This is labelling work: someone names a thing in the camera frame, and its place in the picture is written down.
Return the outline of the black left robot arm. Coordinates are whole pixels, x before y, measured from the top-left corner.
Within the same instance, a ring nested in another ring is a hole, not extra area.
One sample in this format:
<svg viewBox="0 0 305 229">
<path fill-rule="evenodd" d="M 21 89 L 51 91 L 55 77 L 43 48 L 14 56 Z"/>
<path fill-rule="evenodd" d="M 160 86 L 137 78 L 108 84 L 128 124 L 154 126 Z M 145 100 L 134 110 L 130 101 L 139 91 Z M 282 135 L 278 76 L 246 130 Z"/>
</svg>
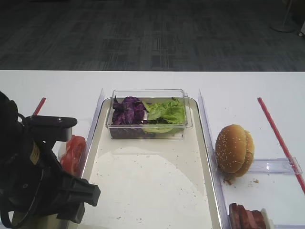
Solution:
<svg viewBox="0 0 305 229">
<path fill-rule="evenodd" d="M 56 142 L 67 142 L 77 120 L 72 117 L 24 117 L 16 103 L 0 96 L 0 219 L 20 229 L 29 219 L 56 215 L 80 223 L 85 204 L 97 206 L 97 185 L 66 171 Z"/>
</svg>

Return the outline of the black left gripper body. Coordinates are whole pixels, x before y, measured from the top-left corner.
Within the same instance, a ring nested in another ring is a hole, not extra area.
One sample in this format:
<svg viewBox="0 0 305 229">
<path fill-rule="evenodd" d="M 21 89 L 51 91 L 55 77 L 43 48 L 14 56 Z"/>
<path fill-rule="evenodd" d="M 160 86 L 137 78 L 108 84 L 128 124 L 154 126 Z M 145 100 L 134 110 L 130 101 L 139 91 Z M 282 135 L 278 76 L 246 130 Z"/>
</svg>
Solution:
<svg viewBox="0 0 305 229">
<path fill-rule="evenodd" d="M 100 189 L 66 172 L 54 153 L 42 155 L 37 166 L 22 171 L 14 192 L 14 211 L 28 218 L 56 214 L 58 219 L 81 223 L 84 204 L 97 206 Z"/>
</svg>

